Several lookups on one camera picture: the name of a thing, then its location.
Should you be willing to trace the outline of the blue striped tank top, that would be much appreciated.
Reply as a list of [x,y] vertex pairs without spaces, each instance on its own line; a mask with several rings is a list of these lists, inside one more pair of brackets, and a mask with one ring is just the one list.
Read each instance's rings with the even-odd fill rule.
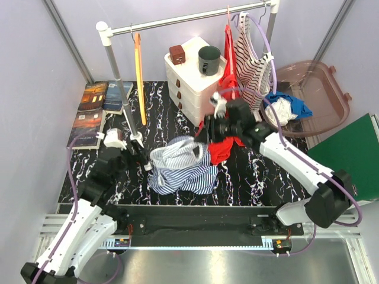
[[211,165],[208,145],[183,135],[165,147],[150,152],[152,175],[148,185],[160,195],[189,191],[197,195],[211,194],[218,168]]

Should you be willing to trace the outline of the orange clothes hanger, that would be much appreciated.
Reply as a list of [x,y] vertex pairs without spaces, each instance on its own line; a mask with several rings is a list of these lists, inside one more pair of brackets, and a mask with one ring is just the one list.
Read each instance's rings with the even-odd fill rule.
[[147,124],[145,107],[144,107],[144,87],[141,55],[141,38],[139,33],[135,33],[134,39],[134,60],[136,68],[137,93],[139,99],[140,117],[143,125]]

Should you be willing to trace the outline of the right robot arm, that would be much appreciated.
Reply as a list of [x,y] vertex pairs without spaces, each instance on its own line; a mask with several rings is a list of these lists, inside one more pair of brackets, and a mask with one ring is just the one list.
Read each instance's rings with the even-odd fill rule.
[[333,223],[340,224],[338,218],[351,206],[359,207],[346,171],[321,165],[287,141],[280,128],[275,130],[265,121],[257,122],[243,99],[227,101],[215,93],[210,104],[215,107],[214,113],[204,117],[197,142],[211,144],[237,137],[243,145],[285,169],[310,195],[276,207],[259,225],[261,231],[280,235],[291,225],[304,222],[329,228]]

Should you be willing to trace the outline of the red tank top hanging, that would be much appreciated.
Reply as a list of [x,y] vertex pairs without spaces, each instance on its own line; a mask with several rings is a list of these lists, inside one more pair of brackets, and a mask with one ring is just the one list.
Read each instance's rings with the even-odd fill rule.
[[219,80],[219,88],[222,91],[222,97],[227,101],[240,97],[239,83],[236,76],[236,55],[234,42],[232,37],[232,30],[227,24],[225,27],[225,43],[224,43],[224,58],[226,59],[226,66],[224,73]]

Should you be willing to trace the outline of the black striped tank top hanging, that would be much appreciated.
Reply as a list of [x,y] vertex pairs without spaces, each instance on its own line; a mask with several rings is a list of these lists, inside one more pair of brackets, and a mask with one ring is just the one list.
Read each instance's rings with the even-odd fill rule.
[[259,109],[263,98],[270,92],[272,62],[271,52],[258,57],[250,37],[249,14],[241,12],[238,17],[239,36],[235,41],[236,77],[243,89],[240,96],[251,111]]

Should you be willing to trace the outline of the red garment on table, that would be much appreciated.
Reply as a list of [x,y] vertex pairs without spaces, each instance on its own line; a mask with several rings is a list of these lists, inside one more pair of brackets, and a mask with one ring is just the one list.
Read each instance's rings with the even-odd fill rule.
[[241,139],[237,137],[227,137],[222,142],[209,144],[208,150],[210,153],[211,164],[217,166],[221,162],[227,160],[230,157],[230,152],[234,143],[241,147],[245,146]]

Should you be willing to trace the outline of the blue cover book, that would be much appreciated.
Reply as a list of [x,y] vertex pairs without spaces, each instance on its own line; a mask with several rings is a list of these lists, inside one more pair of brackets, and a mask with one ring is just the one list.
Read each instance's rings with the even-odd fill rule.
[[103,110],[106,114],[123,114],[123,102],[121,93],[116,81],[108,82],[108,89],[103,103]]

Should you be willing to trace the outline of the dark sunset cover book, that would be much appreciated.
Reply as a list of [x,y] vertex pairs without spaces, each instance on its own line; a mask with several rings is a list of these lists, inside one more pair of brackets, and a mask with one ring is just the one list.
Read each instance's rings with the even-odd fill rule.
[[73,150],[98,150],[100,139],[91,133],[103,132],[105,124],[105,111],[101,108],[91,111],[79,111],[76,114],[67,147],[74,138],[81,135],[73,144]]

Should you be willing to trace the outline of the white drawer unit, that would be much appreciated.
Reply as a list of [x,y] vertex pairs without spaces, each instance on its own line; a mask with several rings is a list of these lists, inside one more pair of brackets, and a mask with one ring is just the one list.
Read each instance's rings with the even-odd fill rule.
[[194,126],[199,126],[204,116],[214,113],[210,97],[216,91],[224,74],[226,59],[220,58],[218,72],[212,76],[202,75],[198,70],[198,51],[208,43],[201,37],[193,37],[182,44],[185,63],[174,65],[166,54],[165,68],[169,96]]

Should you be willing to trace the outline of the white garment in basket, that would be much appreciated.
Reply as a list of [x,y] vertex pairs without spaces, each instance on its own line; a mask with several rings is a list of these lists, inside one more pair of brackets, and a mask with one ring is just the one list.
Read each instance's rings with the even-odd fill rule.
[[291,120],[295,120],[298,117],[297,114],[292,112],[291,102],[287,99],[279,98],[276,102],[273,102],[271,106],[272,107],[268,105],[265,108],[265,113],[269,121],[274,125],[278,125],[275,114],[281,126],[287,125]]

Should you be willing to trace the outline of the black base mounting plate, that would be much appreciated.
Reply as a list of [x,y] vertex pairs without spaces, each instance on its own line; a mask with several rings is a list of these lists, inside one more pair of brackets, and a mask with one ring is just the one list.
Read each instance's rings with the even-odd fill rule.
[[111,235],[127,234],[138,249],[272,249],[272,238],[303,235],[301,224],[280,226],[269,219],[273,207],[120,205]]

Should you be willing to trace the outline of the brown cube box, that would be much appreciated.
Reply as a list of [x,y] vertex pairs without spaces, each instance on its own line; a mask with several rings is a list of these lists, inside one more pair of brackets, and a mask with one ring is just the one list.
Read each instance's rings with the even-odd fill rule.
[[174,65],[183,64],[186,61],[185,51],[181,45],[171,46],[169,56]]

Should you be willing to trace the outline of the blue garment in basket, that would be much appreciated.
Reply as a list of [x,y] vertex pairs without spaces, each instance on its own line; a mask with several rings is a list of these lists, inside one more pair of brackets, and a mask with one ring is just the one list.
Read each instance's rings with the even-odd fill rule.
[[266,96],[266,99],[270,102],[270,104],[276,102],[279,98],[284,98],[291,102],[292,112],[298,115],[296,120],[308,118],[313,115],[312,110],[305,105],[304,101],[294,96],[279,91],[277,91],[276,94],[271,92]]

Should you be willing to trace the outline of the pink plastic basket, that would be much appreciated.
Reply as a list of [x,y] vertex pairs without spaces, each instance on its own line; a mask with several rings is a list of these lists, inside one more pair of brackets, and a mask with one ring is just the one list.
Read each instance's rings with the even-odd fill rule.
[[304,101],[308,118],[291,120],[282,127],[286,137],[311,137],[340,126],[350,113],[349,93],[335,79],[336,67],[305,60],[277,69],[277,90]]

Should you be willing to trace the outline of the green binder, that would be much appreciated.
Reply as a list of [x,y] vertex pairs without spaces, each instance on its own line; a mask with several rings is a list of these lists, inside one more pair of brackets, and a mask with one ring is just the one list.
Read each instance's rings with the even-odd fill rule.
[[307,154],[330,169],[348,172],[357,201],[378,201],[378,115],[365,114]]

